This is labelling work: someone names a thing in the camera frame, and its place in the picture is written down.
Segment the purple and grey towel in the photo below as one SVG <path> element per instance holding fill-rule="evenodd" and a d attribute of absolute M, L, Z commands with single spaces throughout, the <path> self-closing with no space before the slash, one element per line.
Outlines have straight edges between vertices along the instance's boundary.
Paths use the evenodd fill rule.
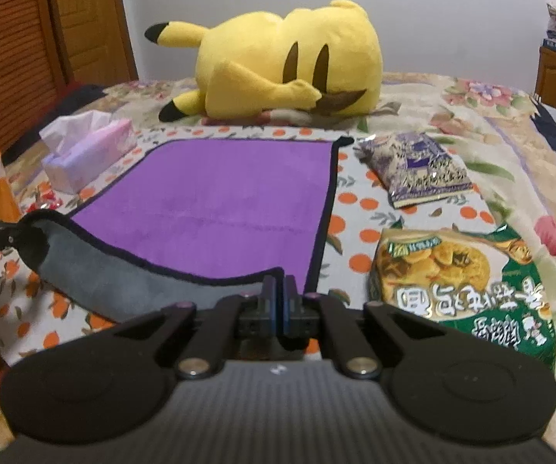
<path fill-rule="evenodd" d="M 26 215 L 21 260 L 113 322 L 178 302 L 208 309 L 259 292 L 265 278 L 314 291 L 349 143 L 164 143 L 71 214 Z"/>

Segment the green snack bag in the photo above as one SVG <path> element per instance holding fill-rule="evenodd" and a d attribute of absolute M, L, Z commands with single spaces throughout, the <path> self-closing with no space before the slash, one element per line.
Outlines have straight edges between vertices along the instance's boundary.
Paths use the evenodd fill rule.
<path fill-rule="evenodd" d="M 381 233 L 371 300 L 556 363 L 556 332 L 541 276 L 508 225 L 487 235 L 399 226 Z"/>

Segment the pink tissue box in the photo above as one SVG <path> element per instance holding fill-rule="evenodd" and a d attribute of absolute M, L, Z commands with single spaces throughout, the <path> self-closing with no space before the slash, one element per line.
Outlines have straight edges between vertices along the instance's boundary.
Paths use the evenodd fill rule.
<path fill-rule="evenodd" d="M 51 186 L 73 195 L 136 146 L 132 121 L 89 110 L 59 116 L 39 132 L 48 154 L 41 160 Z"/>

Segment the purple snack packet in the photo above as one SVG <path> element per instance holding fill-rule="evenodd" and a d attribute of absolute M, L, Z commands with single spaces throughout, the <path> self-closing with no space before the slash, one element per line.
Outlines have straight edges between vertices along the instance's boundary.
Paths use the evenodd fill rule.
<path fill-rule="evenodd" d="M 356 142 L 394 208 L 471 191 L 466 167 L 424 132 L 371 135 Z"/>

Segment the wooden door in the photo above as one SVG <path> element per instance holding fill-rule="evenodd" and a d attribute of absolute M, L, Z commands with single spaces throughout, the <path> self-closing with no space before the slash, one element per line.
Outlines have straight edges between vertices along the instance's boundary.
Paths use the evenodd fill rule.
<path fill-rule="evenodd" d="M 123 0 L 51 0 L 51 7 L 69 81 L 112 86 L 138 78 Z"/>

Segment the floral bed blanket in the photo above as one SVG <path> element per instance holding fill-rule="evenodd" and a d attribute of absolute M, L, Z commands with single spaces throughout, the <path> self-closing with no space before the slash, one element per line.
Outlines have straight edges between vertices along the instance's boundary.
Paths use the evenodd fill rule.
<path fill-rule="evenodd" d="M 284 130 L 293 139 L 334 139 L 321 121 L 274 115 L 261 123 L 204 123 L 197 118 L 164 125 L 160 107 L 190 90 L 192 81 L 129 82 L 107 89 L 94 108 L 134 124 L 138 147 L 162 142 L 179 131 L 228 129 L 241 137 L 270 139 Z M 556 152 L 537 131 L 536 105 L 526 93 L 507 87 L 437 74 L 389 73 L 377 110 L 349 121 L 341 132 L 353 137 L 387 131 L 426 131 L 465 163 L 473 191 L 494 216 L 512 226 L 534 257 L 556 329 Z M 9 168 L 21 204 L 47 181 L 40 170 L 42 147 L 27 151 Z M 105 319 L 55 293 L 26 268 L 14 251 L 0 252 L 0 376 L 4 367 L 26 354 L 107 327 Z M 0 413 L 0 451 L 12 439 Z M 546 431 L 556 448 L 556 413 Z"/>

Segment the yellow Pikachu plush toy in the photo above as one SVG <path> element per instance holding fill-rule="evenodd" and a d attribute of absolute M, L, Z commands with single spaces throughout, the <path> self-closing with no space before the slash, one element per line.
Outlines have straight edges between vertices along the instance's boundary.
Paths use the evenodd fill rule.
<path fill-rule="evenodd" d="M 380 97 L 379 37 L 366 10 L 351 0 L 284 17 L 251 12 L 214 27 L 156 23 L 145 37 L 197 51 L 196 87 L 163 106 L 163 123 L 200 114 L 256 118 L 277 109 L 347 118 L 368 114 Z"/>

